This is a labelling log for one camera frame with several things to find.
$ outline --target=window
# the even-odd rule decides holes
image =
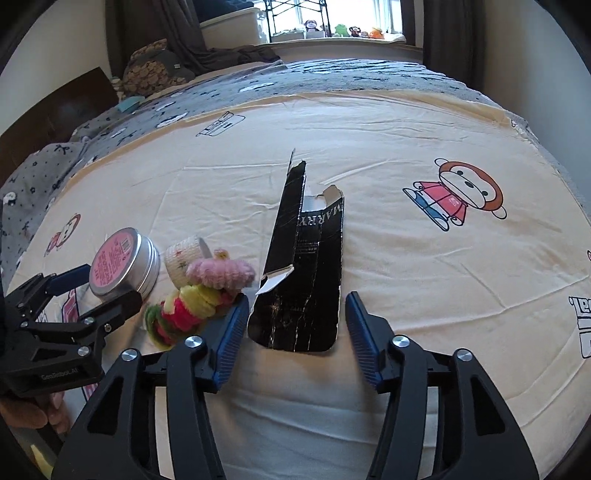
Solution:
[[[273,8],[277,15],[275,26],[278,32],[301,28],[308,20],[315,20],[322,27],[322,18],[318,11],[318,1],[293,0],[298,6],[288,9],[288,6],[274,2]],[[255,7],[264,10],[265,2],[256,0]],[[402,33],[402,12],[400,0],[326,0],[330,26],[335,30],[338,24],[347,27],[356,26],[362,30],[370,31],[373,27],[379,27],[384,32]]]

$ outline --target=metal tin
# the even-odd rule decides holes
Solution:
[[[101,246],[90,268],[90,289],[101,300],[137,290],[145,300],[158,279],[160,254],[135,228],[123,228]]]

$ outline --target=crochet toy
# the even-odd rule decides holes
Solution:
[[[199,258],[189,265],[187,278],[194,284],[239,291],[255,279],[255,271],[244,260],[230,260],[228,252],[216,250],[213,258]]]
[[[236,295],[253,282],[255,271],[248,262],[231,260],[227,251],[216,250],[214,258],[194,260],[183,276],[188,285],[145,312],[150,338],[163,349],[198,334],[207,319],[223,316]]]

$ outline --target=yellow crochet ring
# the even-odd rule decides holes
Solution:
[[[203,285],[182,287],[179,297],[187,310],[194,316],[206,319],[216,313],[216,306],[222,303],[220,293]]]

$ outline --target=finger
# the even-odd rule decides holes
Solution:
[[[1,399],[0,414],[7,425],[14,428],[40,429],[47,424],[45,412],[24,400]]]
[[[70,431],[70,419],[68,419],[67,417],[62,419],[62,421],[60,423],[58,423],[57,425],[54,425],[53,428],[57,433],[69,432]]]
[[[62,413],[54,408],[52,405],[49,405],[46,409],[47,419],[51,425],[57,425],[62,420]]]
[[[57,392],[57,393],[51,394],[51,404],[55,408],[60,408],[63,401],[64,401],[64,392]]]
[[[47,407],[47,418],[49,423],[53,426],[60,424],[64,419],[70,421],[66,404],[62,403],[59,409],[53,408],[53,406]]]

